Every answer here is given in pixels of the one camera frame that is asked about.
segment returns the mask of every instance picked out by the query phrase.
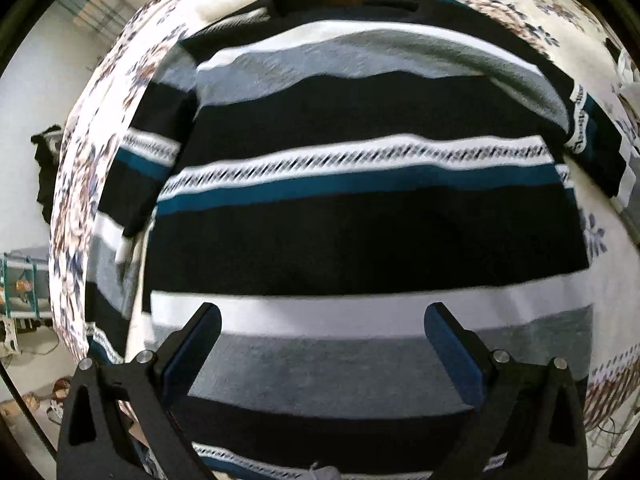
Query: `metal screw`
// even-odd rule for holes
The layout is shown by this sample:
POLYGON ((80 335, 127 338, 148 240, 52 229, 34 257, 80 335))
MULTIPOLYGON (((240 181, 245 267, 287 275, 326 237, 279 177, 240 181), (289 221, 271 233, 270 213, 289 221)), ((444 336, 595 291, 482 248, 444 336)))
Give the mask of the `metal screw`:
POLYGON ((554 366, 556 368, 558 368, 559 370, 566 370, 566 361, 564 359, 562 359, 561 357, 556 357, 554 359, 554 366))
POLYGON ((508 363, 511 357, 504 350, 494 350, 494 359, 499 363, 508 363))
POLYGON ((151 350, 143 350, 138 355, 136 355, 136 361, 142 364, 148 363, 153 358, 154 358, 154 353, 151 350))
POLYGON ((78 363, 78 368, 80 368, 81 370, 88 370, 93 365, 94 365, 94 362, 91 361, 90 358, 86 357, 86 358, 82 359, 82 361, 80 361, 78 363))

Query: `sweater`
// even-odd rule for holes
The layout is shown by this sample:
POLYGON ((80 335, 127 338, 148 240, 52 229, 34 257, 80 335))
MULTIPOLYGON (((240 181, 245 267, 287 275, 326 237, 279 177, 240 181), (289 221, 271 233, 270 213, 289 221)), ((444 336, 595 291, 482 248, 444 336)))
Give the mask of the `sweater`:
POLYGON ((204 301, 222 312, 173 409, 207 463, 433 470, 471 412, 424 309, 443 301, 517 359, 565 357, 584 391, 563 157, 622 210, 629 150, 581 85, 457 2, 259 0, 179 41, 122 137, 90 248, 91 352, 124 354, 130 240, 151 221, 149 347, 204 301))

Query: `teal stripe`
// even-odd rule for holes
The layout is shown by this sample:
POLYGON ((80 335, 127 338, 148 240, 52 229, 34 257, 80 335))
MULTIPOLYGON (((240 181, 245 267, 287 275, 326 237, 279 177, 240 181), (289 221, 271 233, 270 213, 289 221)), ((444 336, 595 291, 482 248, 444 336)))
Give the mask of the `teal stripe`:
POLYGON ((158 202, 158 216, 178 211, 203 211, 228 205, 249 205, 335 194, 411 191, 437 186, 480 191, 503 186, 545 184, 561 184, 553 164, 526 167, 495 166, 481 170, 409 166, 397 170, 335 173, 291 178, 256 186, 223 187, 200 193, 185 193, 158 202))
POLYGON ((129 150, 124 148, 120 148, 118 150, 115 158, 130 168, 133 168, 134 170, 155 180, 165 180, 171 171, 171 168, 168 168, 167 166, 151 162, 150 160, 138 156, 135 153, 131 153, 129 150))

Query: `bedspread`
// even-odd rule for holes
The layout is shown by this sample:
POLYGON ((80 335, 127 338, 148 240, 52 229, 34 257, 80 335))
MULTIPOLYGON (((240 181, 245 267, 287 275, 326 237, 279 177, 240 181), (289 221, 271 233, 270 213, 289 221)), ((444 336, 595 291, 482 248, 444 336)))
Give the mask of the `bedspread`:
MULTIPOLYGON (((585 7, 574 0, 457 1, 500 22, 579 81, 627 136, 632 150, 640 148, 616 95, 618 76, 604 47, 606 33, 585 7)), ((189 0, 148 0, 95 70, 68 118, 51 221, 50 294, 56 331, 77 361, 87 352, 86 257, 110 163, 164 54, 208 24, 189 0)), ((591 263, 593 351, 585 406, 589 430, 640 382, 640 256, 601 190, 580 167, 567 162, 591 263)))

